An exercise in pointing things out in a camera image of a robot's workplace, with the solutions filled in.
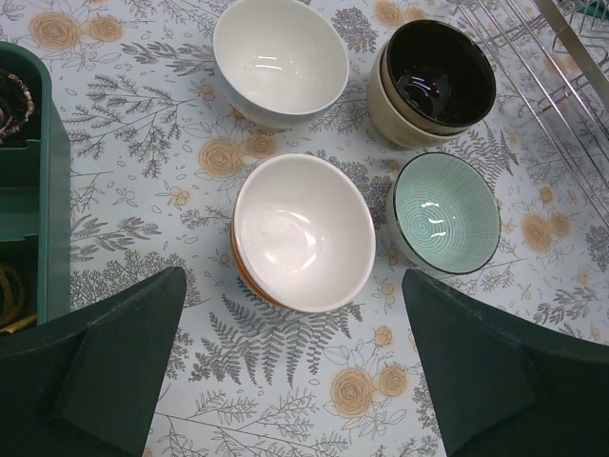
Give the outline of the plain white bowl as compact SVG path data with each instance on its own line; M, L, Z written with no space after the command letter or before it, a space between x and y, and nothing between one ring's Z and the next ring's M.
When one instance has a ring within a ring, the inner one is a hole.
M245 118L271 129L309 123L331 108L349 77L344 42L299 1L242 0L218 19L215 74Z

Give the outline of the pale green checked bowl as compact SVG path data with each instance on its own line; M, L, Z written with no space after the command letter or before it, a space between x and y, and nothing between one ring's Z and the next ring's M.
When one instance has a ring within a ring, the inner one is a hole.
M461 275L484 267L501 238L492 189L462 159L429 152L401 170L386 200L389 233L421 268Z

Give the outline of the beige bowl green leaf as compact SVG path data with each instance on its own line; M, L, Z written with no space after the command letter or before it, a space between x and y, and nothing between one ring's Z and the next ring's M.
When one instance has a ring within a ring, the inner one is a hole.
M424 149L456 140L466 130L452 135L438 135L419 129L403 118L393 107L382 84L382 60L386 46L382 47L368 77L367 107L370 120L377 131L402 149Z

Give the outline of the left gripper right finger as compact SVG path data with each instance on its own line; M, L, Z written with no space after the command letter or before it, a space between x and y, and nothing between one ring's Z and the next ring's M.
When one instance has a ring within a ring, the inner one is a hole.
M449 456L605 456L608 348L423 273L403 297Z

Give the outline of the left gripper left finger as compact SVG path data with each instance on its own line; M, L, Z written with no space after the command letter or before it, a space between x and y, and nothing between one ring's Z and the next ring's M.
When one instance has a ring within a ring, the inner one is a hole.
M2 338L2 455L142 455L186 291L166 268Z

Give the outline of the orange plastic bowl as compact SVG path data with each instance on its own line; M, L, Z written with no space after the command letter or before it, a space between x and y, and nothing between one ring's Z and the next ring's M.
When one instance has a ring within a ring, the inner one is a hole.
M305 154L267 160L235 200L231 246L246 282L273 305L328 312L365 286L376 255L367 204L337 167Z

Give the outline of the beige gold dotted bowl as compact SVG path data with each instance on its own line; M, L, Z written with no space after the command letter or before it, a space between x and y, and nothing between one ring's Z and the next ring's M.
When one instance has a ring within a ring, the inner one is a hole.
M381 79L402 117L443 136L480 122L496 99L495 74L481 48L460 30L430 19L393 33L382 53Z

